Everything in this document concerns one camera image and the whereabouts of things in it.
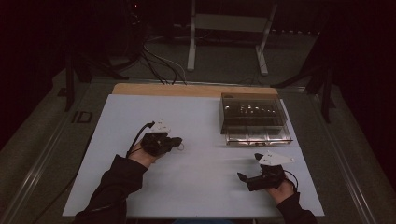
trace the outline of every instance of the white tabletop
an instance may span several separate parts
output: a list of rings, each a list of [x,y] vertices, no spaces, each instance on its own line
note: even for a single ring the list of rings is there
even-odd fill
[[[73,217],[88,205],[114,156],[124,156],[141,127],[158,119],[171,127],[170,137],[183,139],[184,150],[174,148],[150,166],[144,174],[143,188],[127,200],[128,217],[279,217],[265,190],[248,191],[236,174],[259,175],[254,153],[263,154],[267,150],[295,159],[283,167],[298,178],[302,207],[316,216],[324,216],[290,121],[294,141],[289,145],[228,147],[219,132],[219,100],[109,95],[64,216]]]

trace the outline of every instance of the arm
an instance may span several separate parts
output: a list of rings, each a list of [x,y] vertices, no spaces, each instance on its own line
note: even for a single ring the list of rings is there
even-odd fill
[[[309,210],[304,210],[300,204],[300,193],[294,192],[294,186],[289,181],[283,181],[277,189],[268,189],[267,192],[276,202],[286,224],[314,224],[318,223]]]
[[[134,148],[139,149],[140,145],[137,144]],[[142,188],[143,173],[156,159],[144,150],[137,150],[128,159],[117,155],[110,169],[102,176],[89,205],[76,214],[73,223],[124,223],[125,200],[129,194]]]

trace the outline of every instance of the black jacket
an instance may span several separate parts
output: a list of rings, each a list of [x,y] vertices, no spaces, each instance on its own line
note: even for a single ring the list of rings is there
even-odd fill
[[[143,173],[147,168],[137,161],[117,155],[108,171],[102,176],[84,211],[76,214],[75,224],[125,223],[126,198],[142,188]],[[277,208],[287,224],[317,223],[314,215],[299,205],[300,193],[295,193]]]

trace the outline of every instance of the hand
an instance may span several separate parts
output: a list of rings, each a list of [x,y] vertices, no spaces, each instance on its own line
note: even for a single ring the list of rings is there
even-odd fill
[[[273,197],[276,205],[278,205],[294,194],[294,186],[289,181],[284,180],[279,188],[267,189],[267,192]]]
[[[152,163],[154,163],[156,160],[158,160],[160,157],[154,157],[148,154],[140,145],[141,142],[137,143],[134,145],[134,148],[132,149],[132,153],[129,155],[128,159],[137,161],[140,164],[146,166],[146,168],[149,168]]]

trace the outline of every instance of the floor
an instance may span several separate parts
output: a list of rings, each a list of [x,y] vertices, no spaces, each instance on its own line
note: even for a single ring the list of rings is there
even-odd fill
[[[188,38],[177,37],[169,42],[156,37],[146,46],[150,52],[172,61],[170,64],[190,85],[268,87],[296,75],[314,43],[315,38],[309,35],[270,34],[264,51],[269,69],[267,77],[260,74],[254,43],[249,41],[198,42],[193,72],[185,71]],[[164,78],[174,78],[168,67],[158,64],[154,67]],[[91,83],[76,81],[76,101],[69,112],[64,112],[65,99],[58,97],[64,87],[65,72],[56,76],[51,92],[1,150],[1,223],[69,223],[72,220],[62,217],[62,211],[73,178],[106,97],[119,82],[94,69],[92,72]],[[129,77],[130,82],[158,82],[142,60],[120,74]],[[319,217],[318,222],[394,223],[395,192],[381,172],[341,92],[336,86],[332,87],[334,107],[330,110],[332,123],[328,124],[320,116],[320,95],[305,94],[306,82],[307,79],[300,80],[279,90],[279,94],[293,111],[291,120],[326,214]],[[74,119],[75,115],[86,112],[92,113],[91,122]],[[258,221],[283,223],[280,218]]]

